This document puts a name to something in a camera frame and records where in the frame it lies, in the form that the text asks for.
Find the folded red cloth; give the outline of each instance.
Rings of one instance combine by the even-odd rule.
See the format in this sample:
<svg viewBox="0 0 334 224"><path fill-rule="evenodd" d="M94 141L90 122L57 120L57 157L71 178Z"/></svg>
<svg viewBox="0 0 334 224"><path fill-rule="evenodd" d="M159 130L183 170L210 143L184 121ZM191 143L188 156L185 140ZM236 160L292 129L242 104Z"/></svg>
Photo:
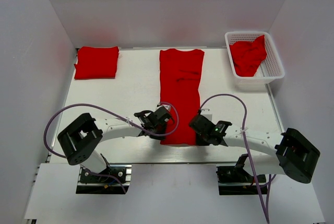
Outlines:
<svg viewBox="0 0 334 224"><path fill-rule="evenodd" d="M75 79L115 78L118 47L90 48L84 46L78 51L78 63L74 64Z"/></svg>
<svg viewBox="0 0 334 224"><path fill-rule="evenodd" d="M253 77L259 65L267 57L265 36L258 37L254 42L237 41L230 45L236 74L242 77Z"/></svg>
<svg viewBox="0 0 334 224"><path fill-rule="evenodd" d="M203 57L202 50L160 51L160 101L173 104L180 119L177 130L160 142L163 145L196 144L196 133L188 124L200 107L198 86ZM175 111L172 110L171 113L176 120ZM175 124L169 121L166 132L170 132L174 127Z"/></svg>

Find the white wall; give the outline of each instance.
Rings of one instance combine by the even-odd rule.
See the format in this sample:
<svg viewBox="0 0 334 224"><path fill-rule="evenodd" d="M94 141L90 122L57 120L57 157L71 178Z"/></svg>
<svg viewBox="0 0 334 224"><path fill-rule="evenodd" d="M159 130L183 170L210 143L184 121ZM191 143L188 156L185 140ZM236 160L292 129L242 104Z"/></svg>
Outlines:
<svg viewBox="0 0 334 224"><path fill-rule="evenodd" d="M0 0L0 219L21 223L74 47L49 0Z"/></svg>
<svg viewBox="0 0 334 224"><path fill-rule="evenodd" d="M75 47L221 46L269 30L284 0L50 0Z"/></svg>
<svg viewBox="0 0 334 224"><path fill-rule="evenodd" d="M320 150L313 185L334 223L334 0L286 0L273 23L285 79L271 85L284 127L299 129Z"/></svg>

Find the red cloth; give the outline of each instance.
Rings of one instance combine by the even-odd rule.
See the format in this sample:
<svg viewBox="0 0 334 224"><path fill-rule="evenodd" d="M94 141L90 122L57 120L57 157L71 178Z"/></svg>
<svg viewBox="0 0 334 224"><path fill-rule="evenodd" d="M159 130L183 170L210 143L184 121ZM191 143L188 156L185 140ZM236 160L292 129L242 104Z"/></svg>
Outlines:
<svg viewBox="0 0 334 224"><path fill-rule="evenodd" d="M84 46L78 51L78 64L74 64L75 79L115 78L118 47L90 48Z"/></svg>
<svg viewBox="0 0 334 224"><path fill-rule="evenodd" d="M196 133L188 124L200 107L198 86L200 83L204 52L188 52L176 49L160 51L160 101L175 106L180 117L177 130L166 136L161 144L196 144ZM176 113L171 111L176 124ZM166 132L174 129L169 121Z"/></svg>
<svg viewBox="0 0 334 224"><path fill-rule="evenodd" d="M238 41L230 45L236 74L242 77L253 77L257 68L267 57L265 36L254 42Z"/></svg>

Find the plastic laundry basket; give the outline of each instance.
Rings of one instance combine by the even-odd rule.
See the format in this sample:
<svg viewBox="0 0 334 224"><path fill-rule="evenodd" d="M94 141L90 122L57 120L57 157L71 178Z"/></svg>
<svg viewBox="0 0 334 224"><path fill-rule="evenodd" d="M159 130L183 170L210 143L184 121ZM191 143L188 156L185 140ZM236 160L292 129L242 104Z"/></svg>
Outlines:
<svg viewBox="0 0 334 224"><path fill-rule="evenodd" d="M233 45L237 41L251 41L253 42L257 37L265 35L265 47L267 51L267 57L262 61L258 70L253 77L242 77L236 74L233 59L231 55L230 45ZM275 45L266 32L259 31L236 31L227 32L225 34L226 45L228 48L230 63L235 77L237 85L261 85L272 82L275 79L283 78L285 75L284 68L279 58Z"/></svg>

